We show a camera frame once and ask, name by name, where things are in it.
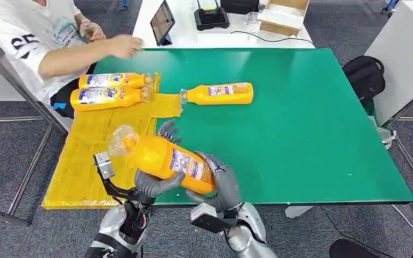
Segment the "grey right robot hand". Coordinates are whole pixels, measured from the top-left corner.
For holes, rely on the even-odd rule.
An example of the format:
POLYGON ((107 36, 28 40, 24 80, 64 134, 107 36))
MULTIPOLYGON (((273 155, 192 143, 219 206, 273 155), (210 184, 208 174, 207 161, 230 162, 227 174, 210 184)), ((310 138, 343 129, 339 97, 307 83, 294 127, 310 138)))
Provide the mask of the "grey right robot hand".
POLYGON ((197 194, 191 190, 186 190, 189 199, 196 203, 206 203, 213 206, 217 212, 234 209, 242 204, 240 190, 236 176, 229 165, 224 164, 214 155, 194 151, 212 170, 216 193, 211 197, 197 194))

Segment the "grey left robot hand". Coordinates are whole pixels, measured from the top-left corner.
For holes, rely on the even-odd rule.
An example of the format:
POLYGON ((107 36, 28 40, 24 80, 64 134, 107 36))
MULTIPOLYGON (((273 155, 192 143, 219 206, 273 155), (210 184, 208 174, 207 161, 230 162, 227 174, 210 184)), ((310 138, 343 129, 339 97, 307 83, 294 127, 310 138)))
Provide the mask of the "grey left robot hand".
MULTIPOLYGON (((179 128, 177 126, 174 127, 174 124, 174 119, 163 123, 158 129, 157 136, 161 136, 169 142, 178 145, 182 137, 175 137, 176 133, 179 131, 179 128)), ((176 171, 171 178, 162 180, 137 169, 134 177, 134 184, 135 188, 147 198, 157 198, 157 196, 162 193, 179 187, 185 176, 186 175, 183 171, 176 171)))

